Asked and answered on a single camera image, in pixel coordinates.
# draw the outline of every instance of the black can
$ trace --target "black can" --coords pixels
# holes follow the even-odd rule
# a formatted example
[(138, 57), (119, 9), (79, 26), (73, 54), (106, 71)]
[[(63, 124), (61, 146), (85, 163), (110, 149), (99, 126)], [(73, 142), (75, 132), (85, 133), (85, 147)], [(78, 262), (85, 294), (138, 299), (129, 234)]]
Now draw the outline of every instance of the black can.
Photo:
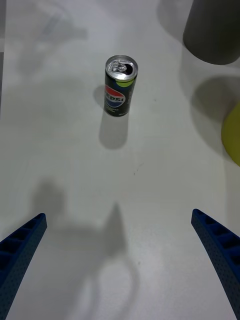
[(114, 55), (105, 66), (104, 110), (111, 116), (122, 117), (129, 112), (138, 65), (127, 55)]

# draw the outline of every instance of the pepsi logo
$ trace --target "pepsi logo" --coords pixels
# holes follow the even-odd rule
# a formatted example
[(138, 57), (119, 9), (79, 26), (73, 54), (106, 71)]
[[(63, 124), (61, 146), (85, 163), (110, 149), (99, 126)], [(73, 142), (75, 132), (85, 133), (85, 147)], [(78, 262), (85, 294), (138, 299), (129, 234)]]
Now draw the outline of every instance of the pepsi logo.
[(111, 108), (120, 107), (126, 100), (125, 95), (105, 85), (106, 103)]

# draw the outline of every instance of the pepsi can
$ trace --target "pepsi can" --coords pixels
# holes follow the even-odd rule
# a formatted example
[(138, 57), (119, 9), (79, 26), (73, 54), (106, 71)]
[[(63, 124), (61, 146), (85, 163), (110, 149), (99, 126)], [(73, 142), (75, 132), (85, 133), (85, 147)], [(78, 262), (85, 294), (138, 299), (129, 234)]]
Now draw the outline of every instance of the pepsi can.
[(104, 110), (109, 115), (121, 117), (129, 112), (138, 69), (136, 61), (127, 55), (114, 55), (107, 60)]

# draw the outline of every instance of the can lid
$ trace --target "can lid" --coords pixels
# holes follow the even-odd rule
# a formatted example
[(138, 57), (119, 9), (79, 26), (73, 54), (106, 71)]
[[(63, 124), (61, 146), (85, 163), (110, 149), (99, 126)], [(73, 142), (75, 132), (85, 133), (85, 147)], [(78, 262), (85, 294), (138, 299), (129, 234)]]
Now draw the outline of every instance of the can lid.
[(119, 82), (127, 82), (138, 74), (138, 65), (127, 55), (114, 55), (106, 62), (106, 73)]

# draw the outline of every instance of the yellow-green circle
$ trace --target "yellow-green circle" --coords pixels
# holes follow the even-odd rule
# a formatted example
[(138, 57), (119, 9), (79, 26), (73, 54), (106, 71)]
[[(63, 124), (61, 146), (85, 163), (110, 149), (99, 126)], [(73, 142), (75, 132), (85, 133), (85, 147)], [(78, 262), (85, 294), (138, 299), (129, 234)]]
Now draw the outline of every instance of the yellow-green circle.
[(131, 81), (128, 81), (128, 82), (117, 82), (116, 81), (116, 84), (119, 86), (119, 87), (122, 87), (122, 88), (126, 88), (126, 87), (129, 87), (133, 82), (134, 82), (135, 79), (131, 80)]

